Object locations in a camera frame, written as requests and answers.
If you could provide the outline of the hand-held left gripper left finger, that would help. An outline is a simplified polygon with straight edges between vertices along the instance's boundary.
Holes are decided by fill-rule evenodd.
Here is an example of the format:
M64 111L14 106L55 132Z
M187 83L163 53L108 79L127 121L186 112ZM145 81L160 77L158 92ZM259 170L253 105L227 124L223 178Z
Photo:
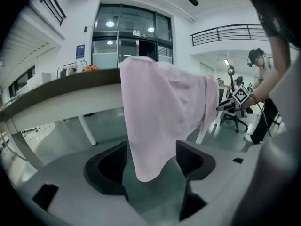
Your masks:
M22 186L23 197L69 226L146 226L122 184L127 142L62 156Z

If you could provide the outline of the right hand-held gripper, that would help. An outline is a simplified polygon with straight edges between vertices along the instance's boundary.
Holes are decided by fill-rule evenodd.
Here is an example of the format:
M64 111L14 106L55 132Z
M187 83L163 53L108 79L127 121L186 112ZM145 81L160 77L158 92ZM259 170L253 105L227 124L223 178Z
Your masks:
M242 109L242 104L249 98L249 91L240 84L239 87L232 93L232 99L226 99L219 103L216 110L218 112L228 111L234 108L235 115L238 118L247 118L248 114L252 114L252 109Z

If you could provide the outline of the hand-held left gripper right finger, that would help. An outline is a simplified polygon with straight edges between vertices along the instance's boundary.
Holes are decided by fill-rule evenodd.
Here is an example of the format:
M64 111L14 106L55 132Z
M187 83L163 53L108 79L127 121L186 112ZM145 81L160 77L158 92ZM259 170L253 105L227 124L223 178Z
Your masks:
M231 226L251 182L259 147L231 152L176 142L176 161L187 183L177 226Z

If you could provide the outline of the pink robe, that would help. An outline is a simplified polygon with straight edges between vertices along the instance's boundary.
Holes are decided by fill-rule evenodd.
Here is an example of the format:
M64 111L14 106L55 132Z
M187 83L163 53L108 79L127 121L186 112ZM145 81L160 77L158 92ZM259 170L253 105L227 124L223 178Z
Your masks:
M217 117L219 85L210 75L191 74L173 64L132 56L120 66L122 103L135 173L155 179L176 155L175 144Z

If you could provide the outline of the person's right forearm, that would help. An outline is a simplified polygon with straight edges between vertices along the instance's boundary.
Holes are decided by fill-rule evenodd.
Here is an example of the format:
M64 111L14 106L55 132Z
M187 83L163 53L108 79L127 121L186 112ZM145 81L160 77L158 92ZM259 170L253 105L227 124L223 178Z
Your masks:
M290 49L288 42L284 41L281 37L269 37L269 42L271 45L272 57L274 68L271 70L269 75L259 84L259 86L252 93L242 105L242 109L246 109L253 106L257 102L262 102L269 98L270 92L279 83L281 78L284 76L288 70L291 60L290 60Z

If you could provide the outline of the black balcony railing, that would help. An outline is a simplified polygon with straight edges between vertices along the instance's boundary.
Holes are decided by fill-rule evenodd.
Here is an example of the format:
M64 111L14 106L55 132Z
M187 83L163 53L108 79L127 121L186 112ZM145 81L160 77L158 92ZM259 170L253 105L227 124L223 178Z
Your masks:
M190 37L193 47L228 40L269 41L260 24L230 24L219 26L191 34Z

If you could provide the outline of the person's black printed shirt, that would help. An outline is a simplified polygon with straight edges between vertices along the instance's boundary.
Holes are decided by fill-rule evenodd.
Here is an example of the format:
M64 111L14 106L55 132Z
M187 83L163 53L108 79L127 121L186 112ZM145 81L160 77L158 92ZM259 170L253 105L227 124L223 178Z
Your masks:
M267 37L280 37L301 48L301 5L298 0L250 0Z

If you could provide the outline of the glass entrance door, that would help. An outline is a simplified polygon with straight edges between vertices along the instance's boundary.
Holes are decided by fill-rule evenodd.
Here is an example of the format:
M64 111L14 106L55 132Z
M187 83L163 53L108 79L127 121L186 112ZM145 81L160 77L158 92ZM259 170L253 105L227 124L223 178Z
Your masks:
M173 63L171 19L135 6L100 4L92 35L92 64L115 69L134 56Z

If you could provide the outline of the white locker cabinet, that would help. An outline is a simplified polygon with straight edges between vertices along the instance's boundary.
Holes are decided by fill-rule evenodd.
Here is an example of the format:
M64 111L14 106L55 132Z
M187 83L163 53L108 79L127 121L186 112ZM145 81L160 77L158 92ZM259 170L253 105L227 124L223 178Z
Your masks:
M33 90L50 81L51 81L50 73L45 73L45 72L38 73L27 81L27 89L28 91Z

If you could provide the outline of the black coat rack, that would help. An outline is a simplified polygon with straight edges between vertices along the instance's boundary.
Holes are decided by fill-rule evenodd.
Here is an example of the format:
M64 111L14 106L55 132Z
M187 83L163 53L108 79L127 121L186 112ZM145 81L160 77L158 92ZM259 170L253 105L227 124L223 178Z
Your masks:
M65 78L79 72L80 62L69 63L57 69L57 78Z

